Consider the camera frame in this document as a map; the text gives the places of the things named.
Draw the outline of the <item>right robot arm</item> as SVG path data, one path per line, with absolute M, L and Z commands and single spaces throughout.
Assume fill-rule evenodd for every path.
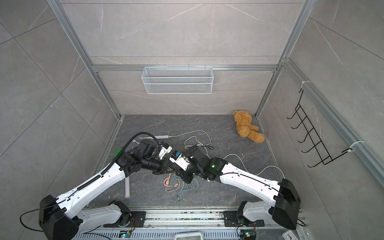
M 224 159 L 209 158 L 198 148 L 174 151 L 170 161 L 185 183 L 191 183 L 198 176 L 237 187 L 261 199 L 262 203 L 241 202 L 236 213 L 240 224 L 250 226 L 258 221 L 272 220 L 288 230 L 297 228 L 301 198 L 291 181 L 282 179 L 278 182 L 258 177 Z

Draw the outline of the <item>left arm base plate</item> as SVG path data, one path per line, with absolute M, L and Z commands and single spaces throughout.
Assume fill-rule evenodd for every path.
M 131 227 L 132 225 L 138 228 L 142 228 L 146 220 L 146 213 L 147 212 L 145 211 L 133 211 L 130 213 L 122 213 L 115 225 L 120 228 Z

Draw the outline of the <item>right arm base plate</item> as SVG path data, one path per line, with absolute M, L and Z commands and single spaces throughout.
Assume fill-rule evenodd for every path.
M 247 220 L 245 217 L 240 216 L 237 211 L 224 211 L 222 213 L 222 218 L 224 220 L 225 227 L 264 227 L 264 220 L 256 220 L 255 222 L 251 222 Z

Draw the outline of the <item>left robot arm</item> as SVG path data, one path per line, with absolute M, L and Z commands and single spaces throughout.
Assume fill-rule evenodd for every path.
M 38 224 L 40 233 L 49 240 L 71 240 L 76 234 L 103 225 L 134 226 L 131 210 L 121 201 L 112 201 L 106 207 L 86 210 L 85 206 L 109 187 L 143 170 L 162 175 L 169 169 L 169 154 L 173 148 L 149 134 L 137 147 L 127 150 L 134 138 L 117 151 L 112 161 L 84 183 L 53 197 L 48 195 L 40 202 Z

